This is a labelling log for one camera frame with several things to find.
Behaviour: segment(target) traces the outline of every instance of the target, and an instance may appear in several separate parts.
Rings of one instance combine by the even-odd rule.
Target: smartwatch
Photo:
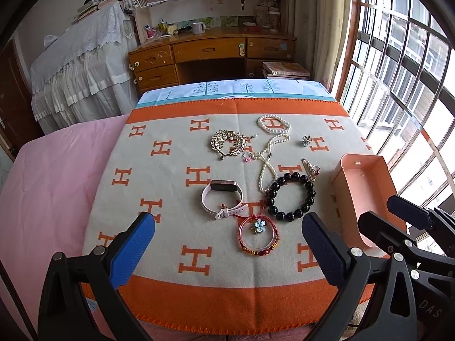
[[[213,211],[205,205],[205,198],[209,191],[227,191],[227,192],[238,192],[240,194],[240,202],[234,206],[233,208],[228,208],[224,204],[219,212]],[[230,215],[238,214],[246,209],[248,209],[248,205],[243,204],[243,192],[240,186],[235,181],[226,181],[226,180],[212,180],[210,183],[205,187],[204,191],[202,191],[202,206],[204,207],[205,211],[209,214],[213,215],[216,220],[228,217]]]

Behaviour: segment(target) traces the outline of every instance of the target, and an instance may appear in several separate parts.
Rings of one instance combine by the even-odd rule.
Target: watch face
[[[224,181],[224,180],[212,180],[210,187],[213,191],[237,191],[237,182],[235,181]]]

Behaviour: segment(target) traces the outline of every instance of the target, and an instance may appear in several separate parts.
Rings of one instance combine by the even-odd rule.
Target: pink bangle
[[[273,236],[272,240],[270,241],[270,243],[268,245],[262,247],[261,249],[252,249],[252,248],[249,248],[249,247],[247,247],[245,245],[245,242],[242,239],[242,232],[243,232],[243,229],[244,229],[244,227],[245,227],[245,225],[247,223],[249,223],[249,222],[251,223],[252,221],[257,220],[257,219],[260,219],[260,220],[263,220],[263,221],[267,222],[271,226],[271,228],[273,230],[273,233],[274,233],[274,236]],[[238,227],[238,242],[240,243],[240,246],[242,247],[242,250],[244,252],[247,252],[247,253],[251,254],[251,255],[264,256],[264,255],[270,254],[270,252],[275,247],[277,247],[279,240],[280,240],[280,235],[278,233],[277,226],[275,225],[273,220],[271,220],[269,217],[266,217],[264,215],[250,215],[248,218],[246,218],[242,222],[240,227]]]

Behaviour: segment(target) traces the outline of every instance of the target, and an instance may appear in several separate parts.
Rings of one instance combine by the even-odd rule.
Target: pearl necklace
[[[265,118],[273,118],[273,119],[279,120],[281,122],[281,124],[283,124],[285,126],[285,128],[269,128],[263,122],[263,120]],[[259,191],[261,191],[262,193],[265,193],[270,188],[270,185],[267,186],[266,188],[264,188],[262,186],[265,169],[268,168],[274,176],[274,180],[270,184],[272,184],[278,178],[278,174],[277,174],[275,168],[272,166],[272,164],[270,164],[270,158],[272,157],[272,147],[276,144],[288,142],[290,140],[290,136],[288,133],[291,130],[291,125],[288,121],[284,120],[283,118],[281,118],[275,114],[263,115],[262,117],[260,117],[258,119],[258,124],[264,131],[275,134],[275,136],[272,137],[269,140],[269,142],[267,142],[267,146],[261,152],[244,153],[243,157],[245,159],[251,158],[253,160],[262,160],[264,162],[264,165],[262,166],[262,169],[261,169],[261,173],[259,174],[258,186],[259,186]]]

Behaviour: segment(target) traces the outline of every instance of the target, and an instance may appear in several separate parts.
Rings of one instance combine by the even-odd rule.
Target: gold brooch
[[[228,153],[223,153],[223,143],[225,141],[230,141],[234,144],[233,148],[231,148]],[[220,160],[223,160],[225,156],[235,156],[242,153],[247,146],[247,138],[244,134],[235,131],[220,130],[213,135],[210,146],[213,151],[220,154]]]

